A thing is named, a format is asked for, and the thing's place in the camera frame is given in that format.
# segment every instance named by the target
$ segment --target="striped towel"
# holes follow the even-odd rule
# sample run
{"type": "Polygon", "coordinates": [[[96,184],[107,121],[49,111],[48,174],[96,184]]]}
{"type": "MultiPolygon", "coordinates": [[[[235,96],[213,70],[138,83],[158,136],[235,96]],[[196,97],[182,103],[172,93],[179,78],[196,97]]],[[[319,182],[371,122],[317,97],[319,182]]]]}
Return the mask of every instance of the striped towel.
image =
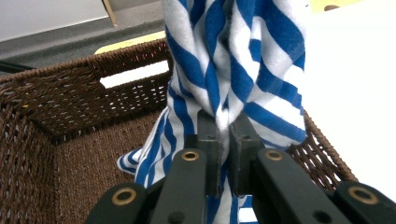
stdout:
{"type": "MultiPolygon", "coordinates": [[[[197,132],[201,109],[216,120],[222,162],[229,151],[228,126],[242,111],[266,146],[286,149],[303,142],[297,87],[304,75],[305,3],[163,0],[165,32],[175,60],[167,107],[145,145],[119,158],[121,170],[145,187],[163,178],[186,135],[197,132]]],[[[250,197],[231,194],[223,167],[224,191],[220,198],[208,198],[207,223],[255,223],[238,217],[241,207],[251,207],[250,197]]]]}

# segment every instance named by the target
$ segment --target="towel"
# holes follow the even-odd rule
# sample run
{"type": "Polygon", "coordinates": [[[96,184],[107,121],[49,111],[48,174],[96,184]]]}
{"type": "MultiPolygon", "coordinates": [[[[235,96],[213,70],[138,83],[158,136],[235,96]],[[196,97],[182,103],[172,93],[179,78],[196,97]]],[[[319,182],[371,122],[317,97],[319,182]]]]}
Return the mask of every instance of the towel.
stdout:
{"type": "MultiPolygon", "coordinates": [[[[201,109],[215,118],[222,163],[229,152],[228,127],[242,111],[267,147],[302,143],[298,87],[304,75],[305,5],[305,0],[163,0],[175,61],[167,107],[144,146],[118,159],[121,170],[146,188],[165,177],[185,137],[197,132],[201,109]]],[[[219,198],[207,198],[207,223],[255,223],[239,216],[240,208],[251,207],[251,198],[232,195],[225,165],[221,186],[219,198]]]]}

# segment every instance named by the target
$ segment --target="white wall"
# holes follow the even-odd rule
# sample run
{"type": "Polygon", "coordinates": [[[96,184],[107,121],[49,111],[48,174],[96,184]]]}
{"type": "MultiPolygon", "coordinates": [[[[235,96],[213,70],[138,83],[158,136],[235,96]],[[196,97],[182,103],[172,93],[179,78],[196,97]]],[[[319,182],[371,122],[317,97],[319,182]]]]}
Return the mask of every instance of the white wall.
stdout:
{"type": "Polygon", "coordinates": [[[0,42],[105,17],[101,0],[1,0],[0,42]]]}

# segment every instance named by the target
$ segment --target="woven texture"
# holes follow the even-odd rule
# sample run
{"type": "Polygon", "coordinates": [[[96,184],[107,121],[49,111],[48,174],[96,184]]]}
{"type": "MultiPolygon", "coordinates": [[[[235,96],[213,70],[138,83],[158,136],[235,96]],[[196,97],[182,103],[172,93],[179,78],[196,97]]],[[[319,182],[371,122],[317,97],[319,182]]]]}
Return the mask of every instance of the woven texture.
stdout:
{"type": "MultiPolygon", "coordinates": [[[[172,58],[165,41],[0,78],[0,223],[83,223],[111,186],[116,159],[144,144],[165,107],[170,72],[106,89],[101,77],[172,58]]],[[[333,190],[356,180],[305,113],[289,154],[333,190]]]]}

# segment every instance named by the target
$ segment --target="blue and white striped towel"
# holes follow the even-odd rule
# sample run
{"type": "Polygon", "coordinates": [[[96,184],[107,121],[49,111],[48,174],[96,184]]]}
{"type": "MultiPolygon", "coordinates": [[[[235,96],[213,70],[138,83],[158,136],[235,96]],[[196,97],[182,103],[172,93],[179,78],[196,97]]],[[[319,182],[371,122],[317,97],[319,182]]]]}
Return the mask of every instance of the blue and white striped towel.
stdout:
{"type": "MultiPolygon", "coordinates": [[[[145,187],[169,171],[185,136],[197,132],[197,112],[215,119],[229,151],[228,126],[245,111],[268,147],[305,139],[299,80],[304,75],[306,0],[163,0],[167,42],[175,59],[167,107],[146,144],[118,160],[145,187]]],[[[250,198],[208,198],[207,223],[255,223],[238,218],[250,198]]]]}

